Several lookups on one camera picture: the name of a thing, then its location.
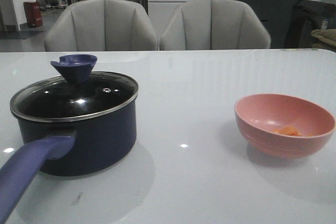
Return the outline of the right beige upholstered chair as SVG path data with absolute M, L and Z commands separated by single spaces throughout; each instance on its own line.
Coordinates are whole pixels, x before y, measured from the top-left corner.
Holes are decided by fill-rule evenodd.
M 268 49 L 271 36 L 254 10 L 236 0 L 193 0 L 179 5 L 160 38 L 160 49 Z

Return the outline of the orange ham pieces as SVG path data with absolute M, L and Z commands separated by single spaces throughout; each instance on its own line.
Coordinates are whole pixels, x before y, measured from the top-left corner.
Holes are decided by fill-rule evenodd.
M 271 132 L 287 136 L 303 136 L 296 127 L 288 125 L 278 129 L 273 129 Z

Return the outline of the pink bowl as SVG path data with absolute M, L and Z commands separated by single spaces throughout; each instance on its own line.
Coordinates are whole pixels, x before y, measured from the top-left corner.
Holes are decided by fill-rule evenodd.
M 253 94 L 234 106 L 239 131 L 257 150 L 279 158 L 296 159 L 320 151 L 335 132 L 335 118 L 323 107 L 284 94 Z M 271 132 L 294 126 L 303 136 Z

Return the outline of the left beige upholstered chair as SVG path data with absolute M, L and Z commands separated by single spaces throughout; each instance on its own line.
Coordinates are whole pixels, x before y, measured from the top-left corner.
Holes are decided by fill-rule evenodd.
M 150 51 L 159 41 L 144 7 L 126 0 L 68 6 L 46 35 L 46 51 Z

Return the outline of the beige upholstered chair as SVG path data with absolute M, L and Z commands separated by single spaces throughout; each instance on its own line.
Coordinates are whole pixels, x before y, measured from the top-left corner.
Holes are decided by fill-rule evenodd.
M 126 0 L 68 6 L 46 35 L 46 51 L 150 51 L 159 41 L 144 7 Z
M 193 0 L 179 5 L 160 38 L 160 49 L 268 49 L 271 36 L 254 10 L 236 0 Z

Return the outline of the red trash bin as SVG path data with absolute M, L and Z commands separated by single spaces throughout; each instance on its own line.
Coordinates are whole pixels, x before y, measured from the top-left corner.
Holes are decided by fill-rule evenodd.
M 40 27 L 43 25 L 39 4 L 37 1 L 24 2 L 24 11 L 28 27 Z

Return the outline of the beige cushion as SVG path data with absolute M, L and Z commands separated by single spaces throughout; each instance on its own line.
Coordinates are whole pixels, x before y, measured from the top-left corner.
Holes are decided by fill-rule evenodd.
M 315 29 L 311 32 L 311 36 L 314 38 L 312 48 L 325 49 L 335 52 L 336 48 L 336 30 L 335 29 Z

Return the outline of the dark blue saucepan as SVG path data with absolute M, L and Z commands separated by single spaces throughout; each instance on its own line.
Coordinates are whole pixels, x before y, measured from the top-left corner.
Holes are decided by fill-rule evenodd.
M 79 176 L 105 169 L 134 146 L 135 100 L 109 114 L 75 122 L 17 118 L 24 141 L 1 168 L 1 223 L 5 223 L 38 171 Z

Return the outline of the dark glossy side table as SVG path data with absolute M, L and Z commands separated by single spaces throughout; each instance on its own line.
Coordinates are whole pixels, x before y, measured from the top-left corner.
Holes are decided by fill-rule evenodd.
M 298 0 L 292 7 L 285 48 L 311 48 L 313 30 L 335 28 L 335 0 Z

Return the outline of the glass lid with blue knob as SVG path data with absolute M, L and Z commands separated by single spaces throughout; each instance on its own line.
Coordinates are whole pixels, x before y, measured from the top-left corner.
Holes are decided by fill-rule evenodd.
M 15 93 L 10 109 L 17 118 L 42 123 L 93 119 L 121 109 L 138 96 L 131 77 L 94 71 L 97 57 L 89 54 L 61 56 L 51 61 L 59 75 L 35 82 Z

